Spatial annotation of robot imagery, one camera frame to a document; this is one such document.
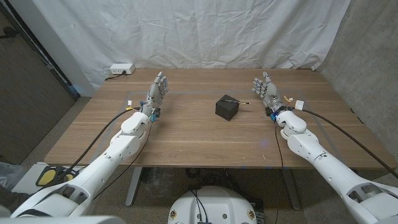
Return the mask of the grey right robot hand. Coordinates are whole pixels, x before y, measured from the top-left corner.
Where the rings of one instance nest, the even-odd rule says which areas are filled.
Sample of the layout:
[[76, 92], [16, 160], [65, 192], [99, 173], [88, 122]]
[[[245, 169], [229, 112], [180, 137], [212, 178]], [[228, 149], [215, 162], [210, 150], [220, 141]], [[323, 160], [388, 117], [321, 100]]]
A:
[[278, 116], [286, 110], [279, 92], [267, 72], [263, 72], [264, 80], [255, 78], [252, 91], [260, 96], [267, 116]]

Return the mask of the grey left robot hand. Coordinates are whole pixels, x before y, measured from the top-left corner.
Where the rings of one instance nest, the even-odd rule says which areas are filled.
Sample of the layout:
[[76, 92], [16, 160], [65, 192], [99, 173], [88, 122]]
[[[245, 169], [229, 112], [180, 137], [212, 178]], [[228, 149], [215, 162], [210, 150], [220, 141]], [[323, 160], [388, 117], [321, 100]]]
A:
[[154, 82], [151, 84], [147, 96], [141, 106], [141, 113], [144, 113], [148, 117], [152, 116], [154, 111], [159, 110], [164, 96], [168, 92], [167, 77], [164, 76], [163, 72], [159, 72]]

